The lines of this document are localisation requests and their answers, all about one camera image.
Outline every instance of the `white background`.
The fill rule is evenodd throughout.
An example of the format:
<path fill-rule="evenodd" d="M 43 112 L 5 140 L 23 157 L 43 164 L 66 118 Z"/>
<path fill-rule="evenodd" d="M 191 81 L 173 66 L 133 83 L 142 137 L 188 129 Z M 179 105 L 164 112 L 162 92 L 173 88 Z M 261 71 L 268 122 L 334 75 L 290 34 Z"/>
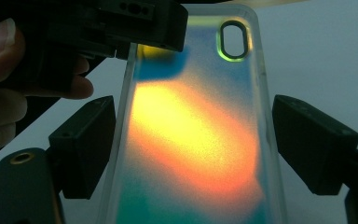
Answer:
<path fill-rule="evenodd" d="M 257 8 L 269 96 L 304 100 L 358 132 L 358 1 L 314 0 Z M 106 60 L 89 76 L 93 98 L 114 95 L 116 108 L 125 62 Z M 0 152 L 48 148 L 48 135 L 87 101 L 61 100 Z M 346 223 L 344 187 L 338 196 L 312 195 L 280 158 L 289 224 Z M 64 201 L 67 222 L 95 223 L 99 191 L 90 202 Z"/>

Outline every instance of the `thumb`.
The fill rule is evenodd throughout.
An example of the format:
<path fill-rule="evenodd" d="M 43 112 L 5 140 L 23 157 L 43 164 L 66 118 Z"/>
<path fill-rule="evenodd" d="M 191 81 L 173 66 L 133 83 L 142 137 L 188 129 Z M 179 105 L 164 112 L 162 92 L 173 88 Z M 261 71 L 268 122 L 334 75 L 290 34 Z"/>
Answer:
<path fill-rule="evenodd" d="M 12 19 L 0 22 L 0 81 L 20 62 L 25 49 L 21 32 Z"/>

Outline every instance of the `phone case back panel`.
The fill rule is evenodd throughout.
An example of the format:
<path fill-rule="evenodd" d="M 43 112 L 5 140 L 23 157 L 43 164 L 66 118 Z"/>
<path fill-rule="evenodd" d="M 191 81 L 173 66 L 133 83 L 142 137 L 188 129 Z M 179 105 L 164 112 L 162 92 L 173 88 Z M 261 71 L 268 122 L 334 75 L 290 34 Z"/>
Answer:
<path fill-rule="evenodd" d="M 183 52 L 136 49 L 107 223 L 281 223 L 255 15 L 188 10 Z M 240 55 L 223 48 L 227 22 Z"/>

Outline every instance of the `iridescent phone case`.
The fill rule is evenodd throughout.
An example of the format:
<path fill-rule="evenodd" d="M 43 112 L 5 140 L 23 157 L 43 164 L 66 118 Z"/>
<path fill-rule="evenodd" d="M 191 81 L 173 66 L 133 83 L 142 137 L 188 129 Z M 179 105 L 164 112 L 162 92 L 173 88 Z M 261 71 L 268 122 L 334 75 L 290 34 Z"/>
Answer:
<path fill-rule="evenodd" d="M 183 52 L 132 46 L 100 222 L 285 223 L 256 15 L 186 7 Z"/>

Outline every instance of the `camera cutout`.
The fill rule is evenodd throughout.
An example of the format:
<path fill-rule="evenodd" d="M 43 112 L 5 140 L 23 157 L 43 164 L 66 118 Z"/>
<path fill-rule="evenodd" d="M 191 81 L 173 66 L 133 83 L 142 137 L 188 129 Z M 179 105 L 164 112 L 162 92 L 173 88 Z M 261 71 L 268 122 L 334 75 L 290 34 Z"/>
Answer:
<path fill-rule="evenodd" d="M 220 27 L 219 51 L 228 61 L 240 62 L 249 50 L 246 27 L 239 21 L 226 21 Z"/>

